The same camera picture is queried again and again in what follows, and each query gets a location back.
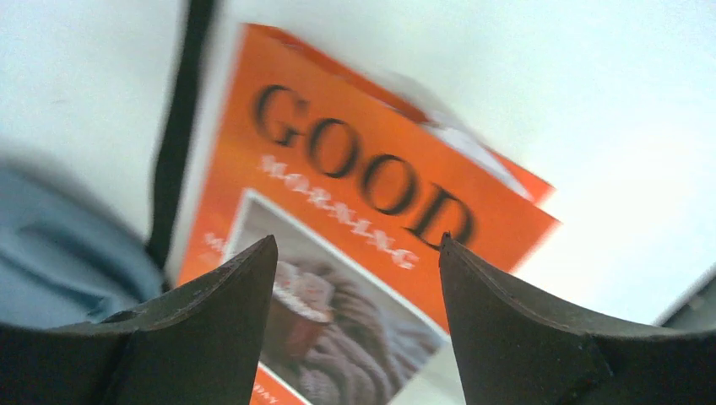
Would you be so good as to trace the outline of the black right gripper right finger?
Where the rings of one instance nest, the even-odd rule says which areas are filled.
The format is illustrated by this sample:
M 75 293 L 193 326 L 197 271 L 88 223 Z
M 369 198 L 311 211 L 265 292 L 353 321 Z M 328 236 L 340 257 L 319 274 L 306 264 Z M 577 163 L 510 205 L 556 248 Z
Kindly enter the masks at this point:
M 439 268 L 469 404 L 712 404 L 715 332 L 583 308 L 476 256 L 450 234 Z

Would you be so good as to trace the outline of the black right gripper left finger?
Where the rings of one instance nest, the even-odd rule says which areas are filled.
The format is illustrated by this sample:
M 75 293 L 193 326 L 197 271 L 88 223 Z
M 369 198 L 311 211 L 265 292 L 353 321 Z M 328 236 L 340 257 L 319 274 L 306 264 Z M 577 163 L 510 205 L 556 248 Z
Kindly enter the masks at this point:
M 277 258 L 269 235 L 100 323 L 2 326 L 2 403 L 249 403 Z

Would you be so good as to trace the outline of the blue student backpack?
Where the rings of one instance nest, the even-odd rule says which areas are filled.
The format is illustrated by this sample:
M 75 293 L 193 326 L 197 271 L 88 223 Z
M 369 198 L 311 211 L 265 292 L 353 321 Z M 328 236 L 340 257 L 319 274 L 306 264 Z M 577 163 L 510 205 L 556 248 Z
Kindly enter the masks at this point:
M 96 211 L 1 164 L 1 321 L 32 328 L 99 322 L 159 297 L 144 245 Z

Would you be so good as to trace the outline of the orange Good Morning book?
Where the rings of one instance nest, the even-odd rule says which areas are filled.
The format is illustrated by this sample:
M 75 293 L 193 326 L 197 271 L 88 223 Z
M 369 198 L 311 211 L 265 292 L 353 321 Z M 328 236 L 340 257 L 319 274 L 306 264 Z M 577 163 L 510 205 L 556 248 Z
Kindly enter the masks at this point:
M 512 270 L 550 185 L 274 27 L 240 25 L 218 81 L 178 280 L 275 238 L 252 403 L 461 403 L 442 235 Z

